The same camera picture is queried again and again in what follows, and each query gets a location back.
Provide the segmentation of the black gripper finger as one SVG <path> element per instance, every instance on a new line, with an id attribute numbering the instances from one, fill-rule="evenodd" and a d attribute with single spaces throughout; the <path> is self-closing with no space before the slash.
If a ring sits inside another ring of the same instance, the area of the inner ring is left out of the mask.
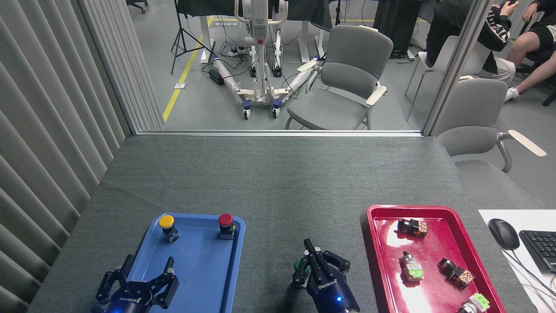
<path id="1" fill-rule="evenodd" d="M 321 249 L 314 247 L 311 239 L 304 239 L 304 248 L 306 253 L 304 257 L 298 260 L 298 267 L 292 275 L 292 283 L 295 286 L 302 287 L 312 280 L 319 285 L 324 282 L 324 276 L 321 272 Z"/>
<path id="2" fill-rule="evenodd" d="M 349 272 L 350 262 L 330 251 L 321 251 L 321 272 L 323 276 L 343 276 Z"/>
<path id="3" fill-rule="evenodd" d="M 125 290 L 128 289 L 127 277 L 132 268 L 133 262 L 134 255 L 128 254 L 120 269 L 107 271 L 105 273 L 96 293 L 96 299 L 99 303 L 111 302 L 109 300 L 109 295 L 116 280 L 119 282 L 120 287 L 123 287 Z"/>
<path id="4" fill-rule="evenodd" d="M 157 305 L 163 309 L 168 309 L 177 288 L 179 280 L 174 274 L 174 258 L 169 257 L 163 273 L 150 281 L 150 292 L 152 294 L 151 306 Z"/>

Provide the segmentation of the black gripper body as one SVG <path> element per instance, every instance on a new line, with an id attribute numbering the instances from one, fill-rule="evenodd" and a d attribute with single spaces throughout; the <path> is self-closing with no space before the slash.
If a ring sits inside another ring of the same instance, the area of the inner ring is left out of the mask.
<path id="1" fill-rule="evenodd" d="M 129 282 L 120 287 L 109 301 L 106 313 L 147 313 L 152 305 L 151 286 L 147 282 Z"/>
<path id="2" fill-rule="evenodd" d="M 319 280 L 316 272 L 308 278 L 307 292 L 319 313 L 359 313 L 360 307 L 346 283 L 346 275 L 333 272 Z"/>

